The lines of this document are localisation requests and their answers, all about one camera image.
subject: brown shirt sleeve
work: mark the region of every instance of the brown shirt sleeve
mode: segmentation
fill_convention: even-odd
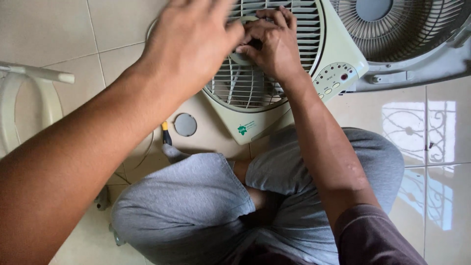
[[[378,207],[346,210],[334,228],[341,265],[426,265],[389,217]]]

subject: screwdriver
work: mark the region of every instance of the screwdriver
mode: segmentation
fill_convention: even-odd
[[[167,143],[172,145],[172,138],[170,137],[169,126],[167,122],[162,123],[162,141],[164,144]]]

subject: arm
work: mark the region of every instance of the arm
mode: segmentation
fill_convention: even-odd
[[[294,115],[304,163],[317,186],[322,204],[334,228],[340,214],[358,204],[380,207],[350,142],[325,107],[301,66],[296,39],[296,18],[287,9],[259,10],[269,17],[245,25],[246,37],[237,52],[252,58],[283,87]],[[263,42],[261,50],[246,45],[252,38]]]
[[[171,0],[142,57],[0,161],[0,264],[48,264],[109,176],[240,42],[231,0]]]

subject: green logo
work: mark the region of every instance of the green logo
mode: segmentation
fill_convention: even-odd
[[[244,135],[247,132],[247,128],[245,126],[242,126],[242,125],[238,128],[238,130],[239,130],[241,135]]]

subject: grey sweatpants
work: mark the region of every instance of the grey sweatpants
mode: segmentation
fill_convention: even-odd
[[[376,133],[343,130],[388,213],[404,174],[401,153]],[[178,152],[172,148],[164,146],[164,151],[172,156]],[[333,234],[293,127],[271,136],[269,151],[251,162],[246,185],[287,196],[271,226],[242,223],[239,217],[255,206],[224,156],[215,153],[192,155],[128,187],[114,204],[112,224],[157,265],[237,264],[253,243],[301,261],[338,264]]]

